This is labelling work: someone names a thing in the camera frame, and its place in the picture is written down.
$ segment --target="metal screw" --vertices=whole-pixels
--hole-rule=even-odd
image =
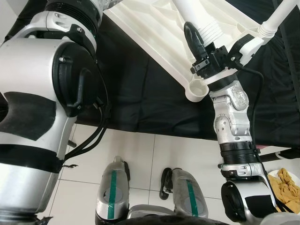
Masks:
[[[59,58],[59,61],[60,61],[60,62],[66,62],[66,59],[65,59],[64,57],[60,57],[60,58]]]

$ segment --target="white wall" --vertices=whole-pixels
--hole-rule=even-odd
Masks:
[[[0,44],[4,41],[5,36],[15,23],[16,19],[17,15],[6,0],[0,0]]]

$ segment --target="white tile floor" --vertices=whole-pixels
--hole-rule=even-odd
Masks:
[[[80,144],[95,129],[74,125],[71,137]],[[262,153],[279,150],[282,148],[267,147]],[[220,196],[225,180],[217,168],[221,162],[217,142],[118,130],[107,130],[95,149],[67,161],[69,165],[79,166],[74,169],[63,168],[48,207],[38,215],[39,218],[52,216],[49,225],[93,225],[101,176],[116,155],[129,164],[130,206],[152,204],[173,210],[172,196],[166,201],[159,198],[160,177],[166,167],[181,167],[198,181],[209,209],[209,218],[237,224],[226,217]],[[300,177],[299,165],[299,159],[265,163],[267,171],[285,167]]]

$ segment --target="black cloth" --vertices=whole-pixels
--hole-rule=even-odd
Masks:
[[[274,11],[277,1],[227,0],[237,9],[262,23]],[[46,1],[32,4],[19,16],[42,11]],[[18,30],[13,28],[9,35]],[[261,47],[247,67],[263,73],[265,83],[257,106],[256,143],[283,147],[300,146],[300,14],[295,8],[275,37]],[[104,16],[97,37],[97,58],[110,93],[112,118],[109,128],[133,132],[184,136],[215,140],[214,109],[207,96],[189,102],[180,86],[139,45],[108,17]],[[239,72],[238,78],[253,103],[258,78]],[[78,117],[77,123],[98,124],[93,108]]]

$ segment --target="green stripe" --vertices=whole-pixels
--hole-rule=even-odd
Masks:
[[[107,219],[114,219],[114,203],[116,201],[117,172],[112,171],[111,189],[109,193]]]
[[[197,208],[197,203],[196,203],[196,198],[193,190],[193,185],[189,180],[187,180],[187,188],[188,188],[188,194],[189,194],[189,200],[191,203],[191,208],[192,208],[192,215],[193,217],[198,216],[198,208]]]

